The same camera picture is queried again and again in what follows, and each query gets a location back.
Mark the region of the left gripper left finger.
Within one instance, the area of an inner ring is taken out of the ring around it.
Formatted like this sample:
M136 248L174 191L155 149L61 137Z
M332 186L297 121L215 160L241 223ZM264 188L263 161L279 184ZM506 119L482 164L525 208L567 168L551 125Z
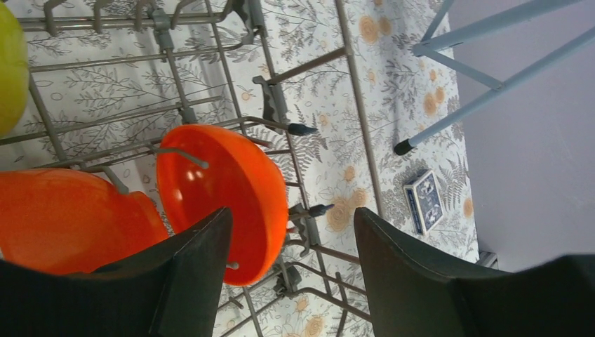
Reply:
M211 336L233 226L218 209L91 273L1 262L2 336Z

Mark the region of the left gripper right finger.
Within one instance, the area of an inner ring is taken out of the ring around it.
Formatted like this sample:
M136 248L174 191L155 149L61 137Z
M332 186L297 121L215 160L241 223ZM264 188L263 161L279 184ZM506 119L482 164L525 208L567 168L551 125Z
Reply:
M376 336L593 336L594 257L520 272L467 262L371 210L354 231Z

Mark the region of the orange plastic bowl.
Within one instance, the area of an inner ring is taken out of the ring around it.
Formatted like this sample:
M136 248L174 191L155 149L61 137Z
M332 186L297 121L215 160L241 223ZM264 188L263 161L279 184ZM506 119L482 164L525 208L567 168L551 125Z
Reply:
M168 238L152 200L65 168L1 172L1 259L54 275L92 272Z
M161 204L175 233L215 210L232 212L224 281L248 286L280 254L288 224L286 184L278 166L253 142L220 126L187 124L160 144L156 178Z

